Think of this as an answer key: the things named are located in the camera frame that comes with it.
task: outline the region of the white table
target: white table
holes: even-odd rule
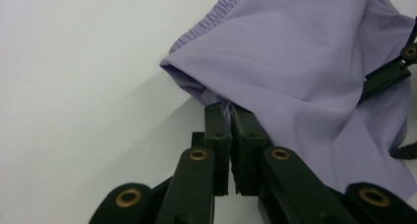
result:
[[[204,112],[158,63],[216,1],[0,0],[0,223],[87,223],[115,187],[173,174]],[[229,191],[214,223],[262,223]]]

